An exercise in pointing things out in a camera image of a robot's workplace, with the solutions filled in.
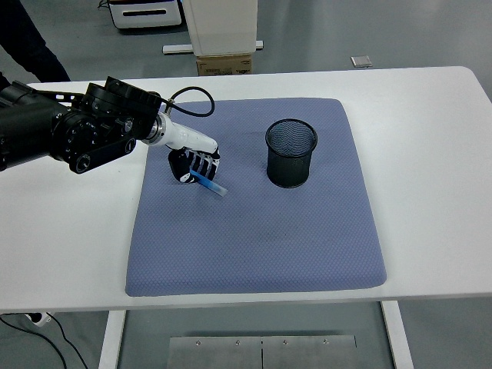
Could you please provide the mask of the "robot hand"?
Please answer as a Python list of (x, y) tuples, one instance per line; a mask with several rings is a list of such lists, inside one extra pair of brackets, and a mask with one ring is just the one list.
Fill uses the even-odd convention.
[(199, 131), (174, 123), (167, 116), (161, 118), (159, 143), (170, 149), (168, 161), (175, 179), (186, 184), (197, 182), (198, 176), (193, 171), (212, 181), (220, 163), (218, 143)]

